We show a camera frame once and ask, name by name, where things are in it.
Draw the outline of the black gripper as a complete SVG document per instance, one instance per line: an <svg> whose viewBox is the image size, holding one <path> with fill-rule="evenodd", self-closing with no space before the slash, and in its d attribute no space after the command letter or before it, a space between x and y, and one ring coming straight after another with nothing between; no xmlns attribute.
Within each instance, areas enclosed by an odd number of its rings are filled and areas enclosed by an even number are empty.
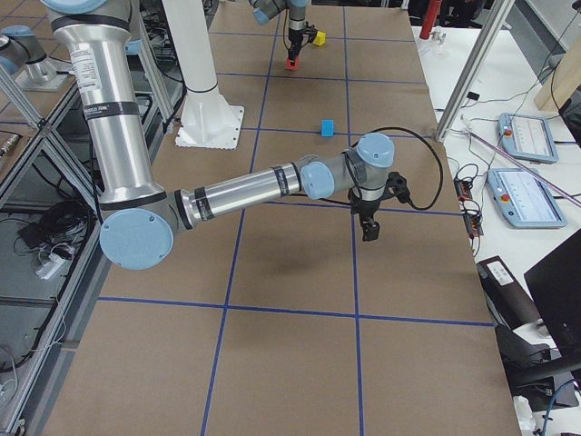
<svg viewBox="0 0 581 436"><path fill-rule="evenodd" d="M304 45L303 44L303 35L302 35L303 29L300 29L300 30L295 30L292 28L289 29L289 32L288 32L289 40L290 40L290 47L288 49L288 59L289 60L295 60L296 59L296 47L302 47Z"/></svg>
<svg viewBox="0 0 581 436"><path fill-rule="evenodd" d="M361 222L362 241L370 242L379 238L379 223L374 220L374 214L382 202L384 189L368 190L361 188L349 189L350 214L357 215Z"/></svg>

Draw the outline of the small third robot arm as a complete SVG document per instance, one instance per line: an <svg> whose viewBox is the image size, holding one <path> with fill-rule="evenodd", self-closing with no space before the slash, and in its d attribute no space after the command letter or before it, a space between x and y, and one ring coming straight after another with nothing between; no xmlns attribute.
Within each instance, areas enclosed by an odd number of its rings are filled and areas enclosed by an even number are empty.
<svg viewBox="0 0 581 436"><path fill-rule="evenodd" d="M68 77L67 64L51 59L26 25L1 29L1 66L24 91L56 92Z"/></svg>

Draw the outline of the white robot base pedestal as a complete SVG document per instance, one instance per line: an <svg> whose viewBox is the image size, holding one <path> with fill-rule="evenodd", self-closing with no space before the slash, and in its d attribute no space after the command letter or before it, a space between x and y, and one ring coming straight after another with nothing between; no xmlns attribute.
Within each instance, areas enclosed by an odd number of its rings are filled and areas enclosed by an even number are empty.
<svg viewBox="0 0 581 436"><path fill-rule="evenodd" d="M228 104L220 92L202 2L169 0L162 5L186 88L176 144L233 150L244 108Z"/></svg>

